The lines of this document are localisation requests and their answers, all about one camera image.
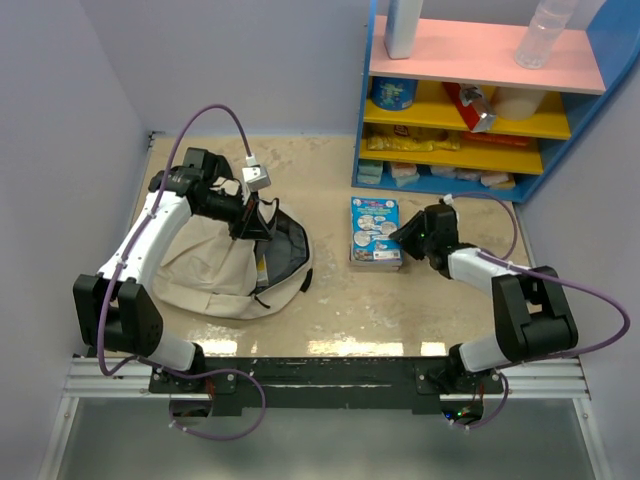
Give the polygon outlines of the blue tin can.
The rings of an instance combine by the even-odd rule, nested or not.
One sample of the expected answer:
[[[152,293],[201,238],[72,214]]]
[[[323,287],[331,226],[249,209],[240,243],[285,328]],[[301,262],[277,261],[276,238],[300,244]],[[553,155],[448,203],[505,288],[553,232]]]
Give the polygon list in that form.
[[[375,76],[369,97],[383,110],[402,111],[413,105],[417,88],[418,81],[414,79]]]

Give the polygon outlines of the light blue activity book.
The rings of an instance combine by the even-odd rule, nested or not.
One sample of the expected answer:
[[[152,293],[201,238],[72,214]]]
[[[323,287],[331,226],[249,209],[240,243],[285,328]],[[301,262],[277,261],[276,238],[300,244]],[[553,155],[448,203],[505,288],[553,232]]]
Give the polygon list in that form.
[[[389,239],[400,226],[394,199],[352,196],[349,260],[397,261],[403,264],[401,247]]]

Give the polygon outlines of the colourful box under book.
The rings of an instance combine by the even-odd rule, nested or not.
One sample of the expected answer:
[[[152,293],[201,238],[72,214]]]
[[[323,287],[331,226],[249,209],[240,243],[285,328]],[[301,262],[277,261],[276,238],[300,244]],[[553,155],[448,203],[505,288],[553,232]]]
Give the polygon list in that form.
[[[354,271],[360,272],[394,272],[398,271],[402,262],[397,261],[360,261],[351,259],[349,261],[349,266]]]

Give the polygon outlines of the yellow snack bag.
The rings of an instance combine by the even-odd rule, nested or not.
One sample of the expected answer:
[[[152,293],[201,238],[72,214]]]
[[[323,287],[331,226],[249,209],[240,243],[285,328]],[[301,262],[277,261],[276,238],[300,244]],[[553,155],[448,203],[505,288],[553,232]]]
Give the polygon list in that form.
[[[366,143],[369,150],[390,152],[429,153],[461,148],[459,134],[455,131],[405,125],[371,125]]]

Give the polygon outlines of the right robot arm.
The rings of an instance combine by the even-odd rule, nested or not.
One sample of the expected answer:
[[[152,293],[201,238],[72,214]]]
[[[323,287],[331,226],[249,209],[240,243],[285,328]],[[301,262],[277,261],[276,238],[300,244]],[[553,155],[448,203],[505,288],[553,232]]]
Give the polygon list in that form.
[[[492,300],[494,332],[451,347],[443,366],[426,374],[441,392],[469,392],[497,367],[577,345],[578,329],[556,271],[503,266],[479,247],[460,241],[453,207],[443,202],[428,206],[390,238],[412,258],[428,260],[441,276],[468,284]]]

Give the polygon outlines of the clear plastic bottle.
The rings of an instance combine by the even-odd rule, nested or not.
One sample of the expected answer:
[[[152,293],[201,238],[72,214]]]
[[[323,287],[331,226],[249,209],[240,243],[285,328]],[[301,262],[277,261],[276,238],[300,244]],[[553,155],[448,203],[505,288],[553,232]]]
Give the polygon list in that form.
[[[515,62],[526,69],[542,68],[578,4],[577,0],[540,1],[515,51]]]

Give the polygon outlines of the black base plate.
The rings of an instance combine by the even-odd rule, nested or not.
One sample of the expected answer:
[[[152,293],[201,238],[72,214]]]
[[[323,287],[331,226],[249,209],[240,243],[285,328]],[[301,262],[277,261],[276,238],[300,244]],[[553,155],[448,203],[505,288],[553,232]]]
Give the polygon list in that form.
[[[446,395],[501,394],[492,371],[456,371],[444,357],[207,357],[207,379],[151,374],[149,391],[203,400],[216,416],[266,405],[282,409],[388,409],[439,414]]]

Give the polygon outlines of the white bowl cup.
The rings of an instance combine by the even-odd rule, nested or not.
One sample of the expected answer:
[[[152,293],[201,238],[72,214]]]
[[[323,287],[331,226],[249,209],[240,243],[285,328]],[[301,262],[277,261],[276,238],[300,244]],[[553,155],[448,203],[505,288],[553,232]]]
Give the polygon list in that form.
[[[509,121],[523,121],[536,113],[546,95],[544,90],[497,87],[491,104],[498,117]]]

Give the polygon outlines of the beige student backpack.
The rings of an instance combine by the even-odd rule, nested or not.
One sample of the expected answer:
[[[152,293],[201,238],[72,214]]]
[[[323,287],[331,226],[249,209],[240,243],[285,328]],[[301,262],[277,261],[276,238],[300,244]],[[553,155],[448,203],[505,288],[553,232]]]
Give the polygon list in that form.
[[[194,214],[194,190],[201,183],[235,194],[244,203],[258,195],[234,177],[221,155],[189,148],[181,165],[167,175],[166,190],[185,197],[192,215],[180,228],[160,262],[153,292],[174,307],[215,318],[253,320],[282,310],[308,290],[312,276],[312,244],[288,208],[260,197],[260,212],[272,228],[269,241],[234,240],[230,224]],[[269,285],[256,285],[256,264],[266,256]]]

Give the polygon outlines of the blue shelf unit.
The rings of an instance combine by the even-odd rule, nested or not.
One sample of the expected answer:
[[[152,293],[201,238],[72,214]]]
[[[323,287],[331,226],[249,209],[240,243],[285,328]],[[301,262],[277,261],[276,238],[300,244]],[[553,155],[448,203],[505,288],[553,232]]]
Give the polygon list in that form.
[[[412,54],[392,59],[387,19],[366,24],[352,183],[525,202],[585,134],[639,57],[639,5],[607,1],[566,30],[548,62],[514,59],[516,25],[421,18]]]

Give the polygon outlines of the white bottle on shelf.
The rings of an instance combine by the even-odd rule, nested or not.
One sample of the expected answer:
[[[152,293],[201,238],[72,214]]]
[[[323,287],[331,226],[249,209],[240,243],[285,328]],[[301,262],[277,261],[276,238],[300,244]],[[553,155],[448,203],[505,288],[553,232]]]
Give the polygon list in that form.
[[[411,56],[420,15],[422,0],[391,0],[384,31],[384,45],[393,60]]]

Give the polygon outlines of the orange red packet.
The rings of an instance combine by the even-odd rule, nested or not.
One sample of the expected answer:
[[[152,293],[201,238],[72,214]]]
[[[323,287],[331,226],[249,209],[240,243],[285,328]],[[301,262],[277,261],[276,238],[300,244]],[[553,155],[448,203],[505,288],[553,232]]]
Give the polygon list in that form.
[[[526,148],[532,141],[531,137],[516,136],[516,135],[504,135],[504,134],[492,134],[486,132],[470,132],[463,131],[460,133],[460,137],[465,141],[479,142],[492,145],[501,145],[517,148]]]

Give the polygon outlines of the red snack packet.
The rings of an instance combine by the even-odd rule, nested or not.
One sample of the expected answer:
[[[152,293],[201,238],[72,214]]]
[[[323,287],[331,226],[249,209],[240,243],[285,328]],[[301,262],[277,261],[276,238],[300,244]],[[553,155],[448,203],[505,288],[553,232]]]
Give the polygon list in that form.
[[[484,90],[475,84],[443,82],[445,92],[471,132],[488,132],[497,118]]]

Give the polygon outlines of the yellow picture book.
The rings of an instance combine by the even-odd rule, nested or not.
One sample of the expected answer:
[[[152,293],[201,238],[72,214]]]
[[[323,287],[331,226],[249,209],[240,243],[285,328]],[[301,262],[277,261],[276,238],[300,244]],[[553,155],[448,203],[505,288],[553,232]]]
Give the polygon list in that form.
[[[265,255],[262,255],[256,264],[256,274],[256,285],[260,288],[267,287],[269,285],[269,274]]]

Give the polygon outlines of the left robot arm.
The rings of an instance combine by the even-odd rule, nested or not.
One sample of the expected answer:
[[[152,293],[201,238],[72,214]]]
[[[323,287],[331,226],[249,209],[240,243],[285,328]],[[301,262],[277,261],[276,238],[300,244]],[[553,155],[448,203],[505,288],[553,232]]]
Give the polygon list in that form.
[[[81,337],[104,375],[117,373],[104,357],[116,351],[167,371],[185,392],[205,385],[202,348],[165,327],[150,290],[174,237],[194,216],[225,223],[233,240],[272,239],[275,220],[261,212],[258,194],[271,183],[267,169],[253,155],[246,162],[235,178],[224,156],[188,148],[182,164],[168,164],[150,180],[143,209],[113,256],[75,280]]]

